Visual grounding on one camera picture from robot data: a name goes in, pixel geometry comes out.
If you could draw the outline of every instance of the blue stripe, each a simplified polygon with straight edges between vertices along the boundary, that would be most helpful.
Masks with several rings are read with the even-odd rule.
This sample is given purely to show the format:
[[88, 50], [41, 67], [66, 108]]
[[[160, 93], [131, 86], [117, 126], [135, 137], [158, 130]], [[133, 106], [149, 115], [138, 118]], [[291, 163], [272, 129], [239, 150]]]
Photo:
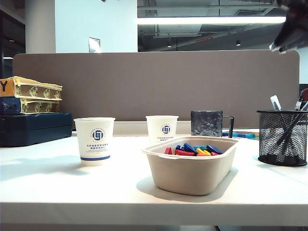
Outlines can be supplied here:
[[105, 160], [108, 159], [110, 156], [104, 156], [104, 157], [95, 157], [95, 158], [85, 158], [85, 157], [80, 157], [81, 160], [87, 160], [87, 161], [91, 161], [91, 160]]

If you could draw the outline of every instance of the mesh pencil holder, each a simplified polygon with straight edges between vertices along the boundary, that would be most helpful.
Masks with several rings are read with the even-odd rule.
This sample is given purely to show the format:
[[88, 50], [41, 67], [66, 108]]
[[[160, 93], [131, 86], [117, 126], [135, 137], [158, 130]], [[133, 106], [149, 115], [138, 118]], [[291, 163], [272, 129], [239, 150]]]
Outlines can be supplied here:
[[307, 164], [308, 111], [260, 113], [259, 161], [280, 166]]

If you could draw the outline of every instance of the ceiling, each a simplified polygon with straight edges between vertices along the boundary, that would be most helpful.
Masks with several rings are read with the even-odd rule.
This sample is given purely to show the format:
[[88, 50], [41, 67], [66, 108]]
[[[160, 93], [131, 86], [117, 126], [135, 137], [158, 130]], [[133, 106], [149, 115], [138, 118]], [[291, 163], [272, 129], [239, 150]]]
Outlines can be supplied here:
[[[285, 16], [271, 0], [138, 0], [138, 17]], [[268, 49], [282, 24], [138, 25], [139, 51]]]
[[[25, 0], [4, 1], [8, 9], [23, 12]], [[4, 57], [14, 57], [16, 54], [26, 52], [26, 33], [25, 25], [8, 14], [2, 12], [3, 23], [3, 54]], [[5, 60], [6, 65], [12, 65], [11, 60]]]

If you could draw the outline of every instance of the blue case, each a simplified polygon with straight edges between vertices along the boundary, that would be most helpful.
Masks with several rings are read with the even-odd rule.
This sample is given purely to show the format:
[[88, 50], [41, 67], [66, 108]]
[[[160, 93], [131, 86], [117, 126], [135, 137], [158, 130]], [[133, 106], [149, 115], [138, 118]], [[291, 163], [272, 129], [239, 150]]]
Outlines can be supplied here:
[[29, 146], [70, 136], [70, 113], [0, 115], [0, 147]]
[[15, 97], [0, 97], [0, 114], [19, 114], [20, 99]]

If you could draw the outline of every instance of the cubicle divider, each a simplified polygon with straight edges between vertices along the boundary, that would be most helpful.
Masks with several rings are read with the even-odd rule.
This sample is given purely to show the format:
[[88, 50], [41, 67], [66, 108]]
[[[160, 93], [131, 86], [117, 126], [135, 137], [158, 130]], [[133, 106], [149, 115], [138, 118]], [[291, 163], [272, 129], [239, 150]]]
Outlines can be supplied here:
[[298, 98], [299, 56], [271, 51], [19, 54], [13, 74], [63, 86], [60, 108], [73, 118], [111, 116], [144, 121], [147, 115], [223, 110], [236, 128], [257, 128], [258, 109], [283, 109]]

